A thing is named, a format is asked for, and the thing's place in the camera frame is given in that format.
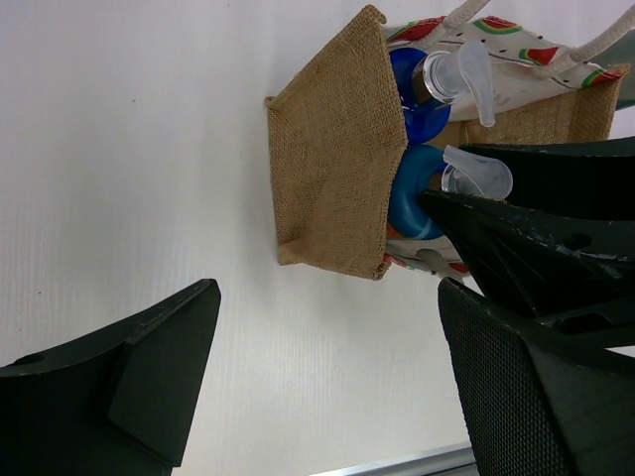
blue spray bottle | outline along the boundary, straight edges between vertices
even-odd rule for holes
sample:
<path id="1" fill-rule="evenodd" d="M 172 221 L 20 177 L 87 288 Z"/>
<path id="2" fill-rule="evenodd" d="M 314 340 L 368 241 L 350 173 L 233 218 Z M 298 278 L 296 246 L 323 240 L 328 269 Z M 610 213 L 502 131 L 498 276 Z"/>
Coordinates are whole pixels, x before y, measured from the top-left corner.
<path id="1" fill-rule="evenodd" d="M 400 48 L 390 53 L 390 61 L 411 144 L 423 144 L 440 133 L 449 107 L 466 93 L 474 96 L 481 124 L 494 125 L 491 63 L 482 43 L 467 42 L 454 53 L 429 55 Z"/>

watermelon print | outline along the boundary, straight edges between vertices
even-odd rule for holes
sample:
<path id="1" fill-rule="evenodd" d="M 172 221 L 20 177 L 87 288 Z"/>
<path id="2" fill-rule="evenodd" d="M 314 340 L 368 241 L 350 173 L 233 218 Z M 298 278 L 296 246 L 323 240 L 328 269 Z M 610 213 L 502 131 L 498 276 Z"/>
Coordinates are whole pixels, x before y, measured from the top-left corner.
<path id="1" fill-rule="evenodd" d="M 415 42 L 427 36 L 445 17 L 427 18 L 418 22 L 411 22 L 400 31 L 388 38 L 388 43 Z"/>
<path id="2" fill-rule="evenodd" d="M 491 16 L 476 20 L 472 25 L 490 35 L 511 35 L 523 29 L 523 27 L 516 23 Z"/>
<path id="3" fill-rule="evenodd" d="M 582 82 L 582 87 L 590 87 L 599 84 L 600 82 L 610 81 L 613 79 L 618 79 L 622 77 L 624 74 L 621 72 L 615 71 L 606 71 L 601 69 L 599 71 L 592 72 L 586 79 Z"/>
<path id="4" fill-rule="evenodd" d="M 538 66 L 544 66 L 545 64 L 549 64 L 549 61 L 554 58 L 554 55 L 557 51 L 558 47 L 528 49 L 525 48 L 520 51 L 520 53 L 518 54 L 518 58 L 520 58 L 521 60 L 531 61 L 533 64 Z"/>

black plastic part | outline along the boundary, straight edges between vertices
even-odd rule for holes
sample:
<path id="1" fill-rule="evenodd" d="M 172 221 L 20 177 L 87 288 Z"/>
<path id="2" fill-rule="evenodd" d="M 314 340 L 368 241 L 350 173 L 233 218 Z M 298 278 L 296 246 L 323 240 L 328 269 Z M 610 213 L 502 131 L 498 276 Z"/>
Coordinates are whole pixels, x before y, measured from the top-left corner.
<path id="1" fill-rule="evenodd" d="M 481 476 L 635 474 L 635 360 L 440 285 Z"/>
<path id="2" fill-rule="evenodd" d="M 507 203 L 587 220 L 635 220 L 635 138 L 551 146 L 464 146 L 504 162 L 514 177 Z"/>
<path id="3" fill-rule="evenodd" d="M 420 205 L 484 294 L 535 318 L 632 296 L 635 222 L 581 220 L 456 193 Z"/>
<path id="4" fill-rule="evenodd" d="M 166 476 L 180 466 L 220 292 L 200 281 L 0 368 L 3 476 Z"/>

clear spray nozzle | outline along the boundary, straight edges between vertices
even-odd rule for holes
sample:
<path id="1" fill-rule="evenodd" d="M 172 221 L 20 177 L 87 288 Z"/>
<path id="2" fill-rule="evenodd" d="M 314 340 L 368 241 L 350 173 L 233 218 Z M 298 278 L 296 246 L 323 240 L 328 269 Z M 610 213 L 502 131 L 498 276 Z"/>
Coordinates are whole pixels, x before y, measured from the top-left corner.
<path id="1" fill-rule="evenodd" d="M 443 191 L 503 200 L 514 187 L 511 171 L 503 162 L 446 146 L 448 164 L 441 179 Z"/>
<path id="2" fill-rule="evenodd" d="M 492 127 L 496 122 L 492 65 L 482 43 L 467 42 L 454 53 L 430 54 L 424 63 L 424 81 L 430 94 L 445 104 L 455 103 L 469 91 L 480 123 Z"/>

hole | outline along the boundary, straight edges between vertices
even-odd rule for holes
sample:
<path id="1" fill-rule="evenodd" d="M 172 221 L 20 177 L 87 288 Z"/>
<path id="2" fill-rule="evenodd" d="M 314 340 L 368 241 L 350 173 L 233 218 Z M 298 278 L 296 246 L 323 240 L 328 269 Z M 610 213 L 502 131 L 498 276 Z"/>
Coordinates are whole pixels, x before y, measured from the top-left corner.
<path id="1" fill-rule="evenodd" d="M 563 240 L 563 244 L 572 251 L 581 250 L 586 248 L 593 242 L 588 235 L 583 233 L 572 233 L 571 236 Z"/>
<path id="2" fill-rule="evenodd" d="M 24 357 L 16 360 L 11 367 L 17 367 L 18 365 L 35 364 L 36 362 L 42 362 L 46 357 L 42 354 L 25 355 Z"/>

